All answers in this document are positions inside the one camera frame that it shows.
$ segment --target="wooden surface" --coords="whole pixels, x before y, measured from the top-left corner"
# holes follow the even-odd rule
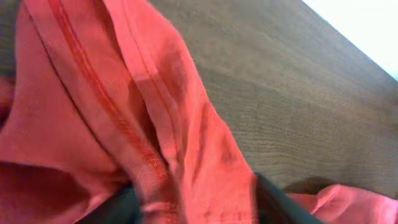
[[[398,83],[304,3],[151,2],[183,35],[256,172],[289,192],[338,182],[398,194],[398,132],[389,119]],[[0,22],[0,39],[10,23]],[[0,72],[12,74],[12,41],[3,39]]]

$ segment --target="red fabric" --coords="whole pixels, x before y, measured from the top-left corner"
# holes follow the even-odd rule
[[[398,224],[398,202],[367,190],[336,184],[290,197],[325,223]]]
[[[0,223],[72,223],[129,181],[147,223],[256,222],[257,178],[149,3],[25,0],[16,57]]]

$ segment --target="red cloth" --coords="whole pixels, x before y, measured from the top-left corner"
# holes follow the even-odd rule
[[[398,224],[398,201],[356,187],[335,184],[290,197],[325,223]]]
[[[71,223],[129,181],[147,223],[257,220],[257,178],[148,2],[25,0],[16,57],[0,223]]]

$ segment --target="white surface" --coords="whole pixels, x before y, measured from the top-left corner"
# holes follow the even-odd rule
[[[302,0],[398,80],[398,0]]]

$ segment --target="wood grain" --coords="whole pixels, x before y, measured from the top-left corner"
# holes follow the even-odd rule
[[[0,4],[0,73],[9,75],[16,2]],[[396,196],[398,83],[303,2],[151,2],[181,32],[256,172],[289,192],[338,182]]]

